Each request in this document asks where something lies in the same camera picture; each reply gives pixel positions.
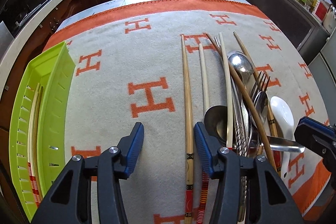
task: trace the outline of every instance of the wooden chopstick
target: wooden chopstick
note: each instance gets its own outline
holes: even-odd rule
[[[41,201],[43,200],[43,195],[42,195],[42,191],[41,191],[40,178],[39,178],[39,173],[38,173],[38,168],[37,168],[37,128],[38,128],[38,120],[39,120],[42,93],[43,93],[43,86],[40,86],[39,95],[38,95],[38,98],[37,98],[36,109],[35,109],[34,129],[33,129],[34,172],[35,172],[35,178],[36,178],[36,187],[37,187],[39,198],[40,198]]]
[[[250,59],[250,61],[252,62],[252,65],[254,67],[254,72],[253,72],[253,75],[254,75],[254,78],[257,80],[258,78],[258,71],[256,70],[255,68],[255,65],[253,63],[253,60],[248,52],[248,50],[246,49],[246,47],[244,46],[244,43],[242,42],[242,40],[239,38],[239,36],[237,35],[236,32],[233,32],[233,35],[235,36],[239,46],[241,47],[243,53]],[[273,137],[277,137],[278,136],[278,132],[277,132],[277,128],[275,126],[275,121],[274,121],[274,116],[273,116],[273,112],[272,112],[272,109],[269,105],[269,102],[268,102],[268,108],[267,108],[267,118],[268,118],[268,124],[269,124],[269,129],[271,131],[271,135]],[[281,155],[280,155],[280,152],[279,151],[273,151],[273,156],[274,156],[274,161],[275,161],[275,164],[276,164],[276,167],[277,167],[277,172],[278,172],[278,175],[281,176]]]
[[[39,96],[39,88],[40,83],[37,84],[33,102],[31,104],[31,111],[29,116],[29,124],[28,124],[28,145],[27,145],[27,161],[28,161],[28,173],[29,173],[29,181],[31,186],[31,191],[33,193],[34,201],[36,206],[38,207],[41,203],[41,198],[38,193],[37,185],[36,185],[36,177],[35,177],[35,167],[34,167],[34,158],[33,158],[33,130],[34,130],[34,120],[35,120],[35,110],[36,104]]]
[[[185,107],[185,151],[186,151],[186,190],[185,190],[185,214],[184,223],[192,223],[193,194],[194,194],[194,135],[193,112],[191,104],[190,78],[188,58],[185,49],[184,35],[181,35],[182,62],[184,77],[184,107]]]
[[[210,39],[211,43],[214,45],[216,51],[219,53],[219,55],[222,55],[221,50],[218,48],[218,46],[216,45],[216,42],[211,38]],[[238,74],[236,73],[235,69],[233,68],[233,66],[229,63],[229,69],[230,69],[230,74],[234,80],[234,82],[237,84],[238,89],[240,90],[241,94],[243,95],[243,98],[245,99],[246,103],[247,103],[247,107],[250,109],[252,117],[256,123],[257,129],[259,131],[261,140],[263,142],[264,148],[265,148],[265,152],[266,152],[266,156],[268,158],[268,161],[271,163],[271,165],[273,166],[273,168],[275,170],[277,170],[276,166],[275,166],[275,162],[274,162],[274,158],[273,158],[273,154],[272,154],[272,150],[271,147],[269,146],[269,141],[264,129],[264,125],[260,120],[260,117],[253,105],[253,102],[249,96],[249,94],[247,93],[243,82],[240,80]]]
[[[201,73],[202,73],[202,87],[203,87],[203,109],[204,115],[205,112],[210,107],[210,99],[209,99],[209,88],[208,88],[208,78],[207,78],[207,70],[205,65],[204,58],[204,50],[202,43],[198,44],[199,48],[199,58],[201,61]],[[205,208],[208,199],[208,187],[209,187],[209,176],[204,171],[202,172],[202,187],[201,187],[201,195],[199,196],[199,207],[197,212],[197,222],[196,224],[203,224]]]
[[[225,44],[223,39],[223,34],[219,34],[219,42],[221,46],[224,75],[225,75],[225,85],[226,85],[226,103],[227,103],[227,133],[226,133],[226,147],[232,149],[233,143],[233,102],[232,102],[232,88],[231,88],[231,77],[229,69],[229,61],[227,60]]]

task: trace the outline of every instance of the metal bolt head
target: metal bolt head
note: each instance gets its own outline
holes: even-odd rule
[[[82,158],[81,155],[74,155],[74,156],[72,157],[72,160],[73,160],[73,161],[79,161],[81,158]]]
[[[219,151],[222,153],[222,154],[227,154],[230,152],[230,149],[228,149],[227,147],[221,147],[219,149]]]
[[[266,157],[264,155],[257,155],[257,160],[263,162],[266,160]]]
[[[119,151],[119,148],[116,147],[116,146],[112,146],[109,148],[109,152],[112,153],[112,154],[115,154]]]

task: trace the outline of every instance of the plastic container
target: plastic container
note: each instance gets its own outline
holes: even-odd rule
[[[37,206],[29,181],[28,123],[37,86],[43,87],[37,133],[37,164],[42,195],[65,166],[64,125],[75,64],[65,42],[46,50],[27,65],[16,93],[9,130],[12,181],[29,220]]]

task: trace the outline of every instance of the orange h pattern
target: orange h pattern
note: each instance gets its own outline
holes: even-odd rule
[[[309,116],[310,114],[315,113],[313,106],[311,106],[310,108],[307,102],[308,100],[310,100],[308,92],[306,92],[305,96],[303,97],[299,96],[299,98],[300,98],[301,104],[306,104],[306,107],[307,107],[307,110],[305,110],[306,116]]]
[[[266,64],[266,66],[263,66],[263,67],[256,67],[256,70],[257,71],[262,71],[263,73],[265,73],[267,76],[267,71],[271,71],[273,72],[273,69],[271,68],[271,66],[269,64]],[[274,80],[270,80],[269,83],[268,83],[268,87],[270,86],[274,86],[274,85],[278,85],[278,86],[281,86],[280,82],[279,82],[279,79],[278,78],[274,78]]]
[[[88,71],[88,70],[92,70],[92,69],[99,70],[100,69],[100,61],[98,61],[94,65],[91,65],[91,58],[94,57],[94,56],[101,56],[101,50],[99,50],[98,52],[95,52],[93,54],[89,54],[89,55],[86,55],[86,56],[81,56],[79,58],[79,63],[82,63],[82,61],[84,61],[85,59],[87,59],[87,62],[86,62],[85,68],[82,68],[82,69],[78,68],[77,69],[76,76],[78,76],[80,73]]]
[[[126,21],[125,22],[125,26],[128,26],[130,24],[135,24],[135,28],[134,29],[125,29],[125,33],[129,33],[129,32],[132,32],[132,31],[136,31],[136,30],[141,30],[141,29],[148,29],[150,30],[151,29],[151,26],[150,25],[146,25],[146,26],[143,26],[143,27],[140,27],[139,23],[140,22],[148,22],[148,18],[145,18],[143,20],[137,20],[137,21]]]
[[[268,41],[269,44],[266,43],[266,45],[270,48],[270,50],[277,49],[277,50],[280,50],[280,51],[281,51],[279,45],[273,45],[272,41],[274,42],[274,40],[273,40],[272,37],[264,37],[264,36],[262,36],[262,35],[259,35],[259,36],[260,36],[260,38],[261,38],[262,40],[267,40],[267,41]]]
[[[134,85],[133,83],[128,84],[128,94],[132,95],[136,90],[145,90],[146,98],[148,105],[145,106],[137,106],[137,104],[131,104],[131,111],[132,111],[132,117],[137,118],[139,116],[139,113],[141,112],[148,112],[148,111],[154,111],[154,110],[161,110],[167,108],[169,112],[174,112],[175,107],[173,103],[173,99],[171,97],[166,98],[166,101],[164,103],[154,103],[153,93],[151,88],[154,88],[156,86],[160,86],[163,89],[168,88],[168,84],[165,77],[160,77],[159,81],[155,82],[148,82],[143,84]]]
[[[308,67],[307,67],[306,63],[303,63],[303,64],[299,63],[299,66],[306,71],[304,74],[306,75],[307,78],[313,77],[312,74],[310,73],[310,71],[308,70]]]
[[[198,208],[193,209],[193,219],[196,220],[195,216],[197,215]],[[184,215],[179,216],[167,216],[161,217],[159,214],[153,215],[154,224],[163,224],[163,223],[174,223],[181,224],[181,221],[184,220]]]
[[[194,39],[195,42],[197,43],[197,45],[199,43],[201,43],[200,39],[201,38],[205,38],[207,41],[210,41],[206,35],[206,33],[202,33],[202,34],[193,34],[193,35],[185,35],[184,36],[184,40],[188,40],[188,39]],[[197,47],[192,47],[190,45],[186,45],[185,46],[186,50],[188,51],[188,53],[193,53],[194,51],[198,51],[199,48]],[[213,44],[210,44],[208,46],[203,46],[204,50],[214,50],[215,47],[213,46]]]
[[[74,146],[71,146],[71,155],[82,155],[84,159],[100,156],[100,146],[96,146],[95,150],[76,150]],[[91,181],[97,181],[97,177],[91,177]]]
[[[237,25],[234,21],[226,21],[225,18],[229,18],[228,15],[211,15],[210,16],[212,18],[216,18],[216,17],[219,17],[222,21],[219,21],[219,20],[216,20],[216,22],[219,24],[219,25],[222,25],[222,24],[233,24],[233,25]]]
[[[265,24],[269,25],[269,28],[274,31],[274,32],[281,32],[280,29],[278,29],[278,27],[276,27],[276,25],[273,22],[266,22],[264,21]]]
[[[304,153],[300,153],[295,159],[291,160],[288,165],[288,172],[292,170],[295,165],[295,176],[288,180],[288,188],[290,189],[293,183],[305,173],[305,165],[302,165],[301,170],[299,170],[299,160],[305,157]]]

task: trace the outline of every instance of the cutlery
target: cutlery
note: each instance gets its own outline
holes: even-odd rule
[[[190,78],[188,58],[185,50],[184,35],[181,35],[182,63],[184,79],[184,108],[185,108],[185,152],[186,152],[186,191],[185,191],[185,215],[184,223],[191,224],[194,193],[194,135],[193,113],[191,103]]]

